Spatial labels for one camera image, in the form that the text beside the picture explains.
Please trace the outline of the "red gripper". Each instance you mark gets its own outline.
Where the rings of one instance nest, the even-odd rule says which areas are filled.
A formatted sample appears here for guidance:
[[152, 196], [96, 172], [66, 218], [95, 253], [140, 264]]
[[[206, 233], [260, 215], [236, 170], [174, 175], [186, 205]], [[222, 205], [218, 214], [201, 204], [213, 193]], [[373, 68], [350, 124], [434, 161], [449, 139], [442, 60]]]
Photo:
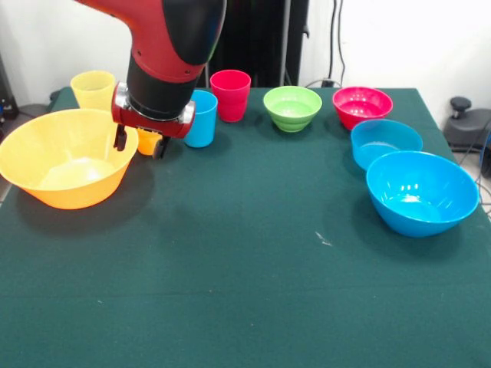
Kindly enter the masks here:
[[153, 158], [162, 159], [170, 138], [183, 139], [192, 127], [192, 104], [188, 103], [177, 118], [171, 120], [152, 120], [131, 108], [123, 108], [114, 104], [111, 108], [113, 120], [122, 125], [117, 126], [114, 148], [124, 151], [127, 141], [125, 126], [153, 131], [163, 135], [154, 147]]

